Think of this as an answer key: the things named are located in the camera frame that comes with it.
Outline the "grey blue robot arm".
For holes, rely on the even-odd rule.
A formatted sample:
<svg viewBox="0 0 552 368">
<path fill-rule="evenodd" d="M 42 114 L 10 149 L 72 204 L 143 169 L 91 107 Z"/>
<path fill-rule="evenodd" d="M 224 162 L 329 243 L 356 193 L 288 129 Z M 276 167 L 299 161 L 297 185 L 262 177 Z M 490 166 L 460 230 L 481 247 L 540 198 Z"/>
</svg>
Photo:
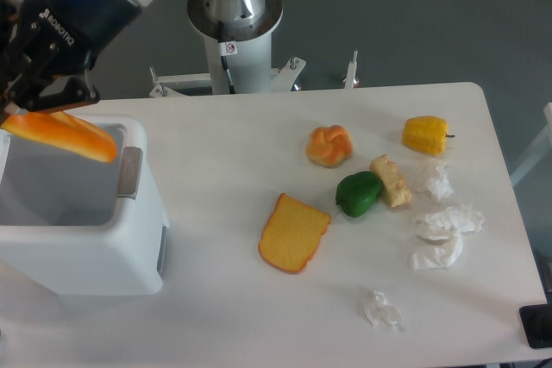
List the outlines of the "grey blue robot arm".
<svg viewBox="0 0 552 368">
<path fill-rule="evenodd" d="M 1 116 L 96 103 L 88 79 L 98 55 L 153 0 L 1 2 Z M 188 0 L 216 94 L 271 89 L 271 36 L 282 0 Z"/>
</svg>

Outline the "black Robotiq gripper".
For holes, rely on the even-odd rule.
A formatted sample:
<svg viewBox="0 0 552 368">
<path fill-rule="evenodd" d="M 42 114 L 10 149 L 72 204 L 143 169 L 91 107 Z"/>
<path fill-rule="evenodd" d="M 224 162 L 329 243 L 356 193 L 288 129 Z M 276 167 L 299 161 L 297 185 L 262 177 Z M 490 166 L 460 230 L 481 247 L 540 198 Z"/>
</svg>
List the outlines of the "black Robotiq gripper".
<svg viewBox="0 0 552 368">
<path fill-rule="evenodd" d="M 1 123 L 11 115 L 53 113 L 100 101 L 90 69 L 141 12 L 128 0 L 1 0 Z M 18 41 L 29 59 L 53 57 L 20 74 Z"/>
</svg>

